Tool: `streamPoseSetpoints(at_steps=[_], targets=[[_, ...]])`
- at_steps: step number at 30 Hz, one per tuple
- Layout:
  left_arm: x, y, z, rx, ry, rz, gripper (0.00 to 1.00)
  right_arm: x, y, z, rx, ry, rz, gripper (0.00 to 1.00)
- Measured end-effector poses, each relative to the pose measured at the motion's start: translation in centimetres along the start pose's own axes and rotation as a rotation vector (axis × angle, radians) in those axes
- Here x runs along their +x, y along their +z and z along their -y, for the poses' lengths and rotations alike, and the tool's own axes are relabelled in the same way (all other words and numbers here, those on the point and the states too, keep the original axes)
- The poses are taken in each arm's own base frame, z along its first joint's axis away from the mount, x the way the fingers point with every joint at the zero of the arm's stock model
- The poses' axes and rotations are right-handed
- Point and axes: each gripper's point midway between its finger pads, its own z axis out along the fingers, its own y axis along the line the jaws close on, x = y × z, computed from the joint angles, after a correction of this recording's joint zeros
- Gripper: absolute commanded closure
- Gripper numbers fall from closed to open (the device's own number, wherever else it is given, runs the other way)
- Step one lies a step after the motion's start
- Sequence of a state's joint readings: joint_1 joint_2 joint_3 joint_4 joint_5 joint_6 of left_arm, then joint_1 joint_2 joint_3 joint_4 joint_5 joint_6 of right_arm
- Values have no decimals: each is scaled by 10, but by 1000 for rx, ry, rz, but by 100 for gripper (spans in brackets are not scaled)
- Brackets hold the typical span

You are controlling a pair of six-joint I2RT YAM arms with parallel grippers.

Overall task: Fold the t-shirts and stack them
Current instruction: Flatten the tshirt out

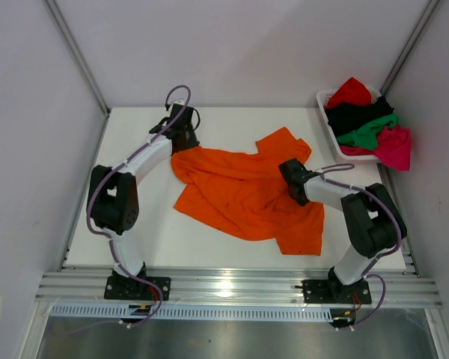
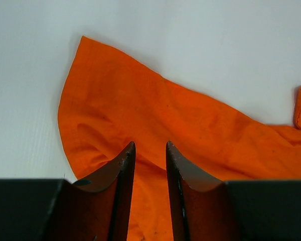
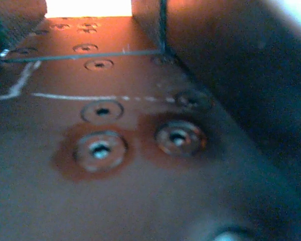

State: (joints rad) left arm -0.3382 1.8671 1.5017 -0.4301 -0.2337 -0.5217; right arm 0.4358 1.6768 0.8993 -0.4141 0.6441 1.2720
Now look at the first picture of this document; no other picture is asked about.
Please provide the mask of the orange t shirt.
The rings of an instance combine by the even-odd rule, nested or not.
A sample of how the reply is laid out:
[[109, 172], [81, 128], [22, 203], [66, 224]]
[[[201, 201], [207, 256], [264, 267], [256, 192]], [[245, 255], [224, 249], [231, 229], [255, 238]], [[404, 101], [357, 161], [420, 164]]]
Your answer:
[[311, 147], [282, 127], [256, 143], [254, 154], [193, 147], [175, 153], [171, 168], [185, 188], [174, 208], [207, 226], [250, 242], [275, 239], [284, 255], [322, 252], [325, 210], [300, 206], [278, 166], [306, 162]]

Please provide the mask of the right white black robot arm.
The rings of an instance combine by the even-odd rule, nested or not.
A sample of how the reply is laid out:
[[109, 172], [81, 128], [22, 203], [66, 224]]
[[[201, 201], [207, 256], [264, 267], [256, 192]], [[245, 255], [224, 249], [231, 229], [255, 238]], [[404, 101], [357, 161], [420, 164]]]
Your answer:
[[298, 159], [278, 166], [290, 197], [300, 206], [321, 203], [341, 211], [350, 240], [348, 250], [329, 269], [325, 280], [302, 282], [307, 303], [349, 304], [356, 296], [369, 304], [369, 286], [364, 278], [381, 258], [397, 252], [407, 236], [406, 225], [384, 185], [361, 188], [326, 176], [353, 168], [353, 164], [339, 164], [310, 171]]

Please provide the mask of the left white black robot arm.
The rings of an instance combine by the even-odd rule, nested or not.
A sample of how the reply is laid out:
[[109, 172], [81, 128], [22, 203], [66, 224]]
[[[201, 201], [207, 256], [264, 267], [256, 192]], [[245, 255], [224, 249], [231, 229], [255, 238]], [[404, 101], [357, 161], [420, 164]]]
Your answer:
[[198, 110], [178, 102], [166, 109], [169, 115], [118, 165], [95, 166], [88, 187], [88, 230], [107, 238], [114, 276], [123, 278], [121, 290], [132, 299], [141, 298], [147, 291], [146, 265], [132, 232], [139, 216], [138, 185], [173, 154], [199, 145], [195, 134], [201, 124]]

